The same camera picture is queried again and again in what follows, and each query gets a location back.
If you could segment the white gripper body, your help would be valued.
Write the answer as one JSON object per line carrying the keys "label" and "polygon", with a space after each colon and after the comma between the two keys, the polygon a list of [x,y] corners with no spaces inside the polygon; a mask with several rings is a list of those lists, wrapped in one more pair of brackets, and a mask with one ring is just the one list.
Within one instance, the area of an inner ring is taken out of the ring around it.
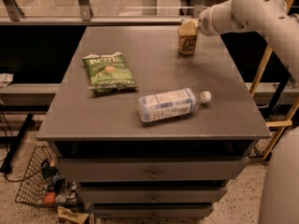
{"label": "white gripper body", "polygon": [[237,30],[237,21],[230,3],[208,7],[199,15],[200,32],[206,36],[222,35]]}

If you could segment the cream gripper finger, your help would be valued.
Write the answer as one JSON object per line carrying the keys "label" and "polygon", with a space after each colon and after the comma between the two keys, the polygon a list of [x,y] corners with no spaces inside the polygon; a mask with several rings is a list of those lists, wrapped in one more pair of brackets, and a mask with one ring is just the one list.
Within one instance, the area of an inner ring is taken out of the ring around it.
{"label": "cream gripper finger", "polygon": [[179,35],[196,35],[199,31],[199,20],[183,20],[178,28]]}

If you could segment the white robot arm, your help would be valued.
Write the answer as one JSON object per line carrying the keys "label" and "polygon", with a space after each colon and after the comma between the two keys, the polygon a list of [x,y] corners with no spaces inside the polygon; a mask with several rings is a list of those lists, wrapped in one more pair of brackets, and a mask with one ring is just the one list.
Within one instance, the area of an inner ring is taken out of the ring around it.
{"label": "white robot arm", "polygon": [[[188,30],[206,36],[258,33],[299,80],[299,22],[284,0],[228,0],[204,9]],[[299,224],[299,128],[280,138],[268,164],[258,224]]]}

